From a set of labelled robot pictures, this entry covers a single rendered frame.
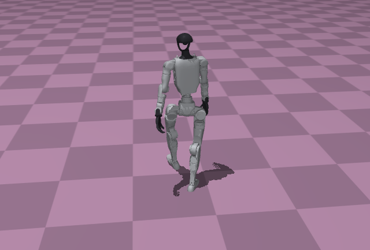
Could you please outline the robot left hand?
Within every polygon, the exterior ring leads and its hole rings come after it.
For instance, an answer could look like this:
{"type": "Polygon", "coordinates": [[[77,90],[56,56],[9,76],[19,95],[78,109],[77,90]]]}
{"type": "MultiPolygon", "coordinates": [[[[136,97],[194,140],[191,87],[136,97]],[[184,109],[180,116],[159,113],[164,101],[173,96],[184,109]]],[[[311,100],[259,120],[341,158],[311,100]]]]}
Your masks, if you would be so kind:
{"type": "Polygon", "coordinates": [[[162,114],[160,114],[160,109],[156,109],[156,114],[155,114],[155,116],[156,116],[156,127],[157,127],[158,131],[159,131],[159,132],[161,132],[161,133],[165,133],[165,132],[163,132],[163,131],[161,130],[161,128],[163,128],[163,129],[164,129],[164,127],[163,127],[163,126],[162,126],[162,124],[161,124],[161,117],[162,117],[162,114]]]}

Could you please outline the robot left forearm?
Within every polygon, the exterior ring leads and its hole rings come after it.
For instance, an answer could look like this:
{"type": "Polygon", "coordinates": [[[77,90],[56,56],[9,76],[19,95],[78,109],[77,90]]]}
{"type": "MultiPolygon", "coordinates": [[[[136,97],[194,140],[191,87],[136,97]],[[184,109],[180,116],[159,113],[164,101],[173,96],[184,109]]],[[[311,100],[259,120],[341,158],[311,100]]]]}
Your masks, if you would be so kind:
{"type": "MultiPolygon", "coordinates": [[[[156,109],[160,109],[160,114],[163,113],[165,98],[166,98],[166,95],[162,94],[162,84],[160,84],[158,87],[158,100],[157,100],[157,107],[156,107],[156,109]]],[[[156,109],[154,111],[155,113],[156,113],[156,109]]]]}

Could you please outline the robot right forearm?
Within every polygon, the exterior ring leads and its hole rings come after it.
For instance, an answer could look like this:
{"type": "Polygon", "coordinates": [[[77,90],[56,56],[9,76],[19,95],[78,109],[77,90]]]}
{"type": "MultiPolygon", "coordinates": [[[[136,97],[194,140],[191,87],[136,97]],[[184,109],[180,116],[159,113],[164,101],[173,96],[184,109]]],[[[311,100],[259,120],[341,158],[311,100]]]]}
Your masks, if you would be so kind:
{"type": "MultiPolygon", "coordinates": [[[[208,78],[207,78],[208,81],[208,78]]],[[[206,84],[201,84],[201,99],[205,101],[205,98],[208,97],[208,82],[206,84]]]]}

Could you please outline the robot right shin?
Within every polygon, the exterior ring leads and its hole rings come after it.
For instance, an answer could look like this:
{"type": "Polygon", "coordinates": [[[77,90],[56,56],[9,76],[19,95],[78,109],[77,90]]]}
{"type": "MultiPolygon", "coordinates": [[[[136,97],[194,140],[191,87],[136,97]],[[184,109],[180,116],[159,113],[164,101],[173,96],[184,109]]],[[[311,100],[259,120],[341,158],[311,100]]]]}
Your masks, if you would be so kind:
{"type": "Polygon", "coordinates": [[[196,156],[192,154],[190,155],[190,185],[191,183],[193,183],[193,186],[195,185],[195,178],[199,167],[200,156],[201,156],[201,146],[198,145],[196,156]]]}

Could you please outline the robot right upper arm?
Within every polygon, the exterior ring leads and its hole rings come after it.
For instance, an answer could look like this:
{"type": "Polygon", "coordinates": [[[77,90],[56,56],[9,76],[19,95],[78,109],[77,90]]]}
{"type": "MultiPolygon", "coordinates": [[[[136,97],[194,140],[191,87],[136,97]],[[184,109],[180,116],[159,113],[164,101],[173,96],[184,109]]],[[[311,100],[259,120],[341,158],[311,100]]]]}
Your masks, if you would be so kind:
{"type": "Polygon", "coordinates": [[[200,84],[206,84],[207,81],[207,75],[208,75],[208,61],[203,56],[198,56],[200,61],[200,77],[199,77],[199,83],[200,84]]]}

